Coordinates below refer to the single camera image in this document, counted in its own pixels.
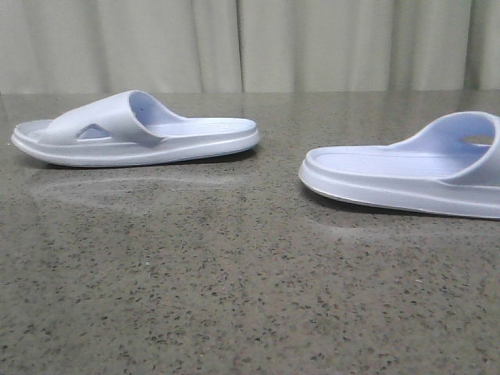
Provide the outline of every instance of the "granite countertop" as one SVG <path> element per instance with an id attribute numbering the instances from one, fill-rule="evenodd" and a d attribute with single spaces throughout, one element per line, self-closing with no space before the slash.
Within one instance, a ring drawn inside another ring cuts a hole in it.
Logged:
<path id="1" fill-rule="evenodd" d="M 500 373 L 500 222 L 302 186 L 311 148 L 386 145 L 498 91 L 156 95 L 255 120 L 215 159 L 50 166 L 20 122 L 103 95 L 0 96 L 0 373 Z"/>

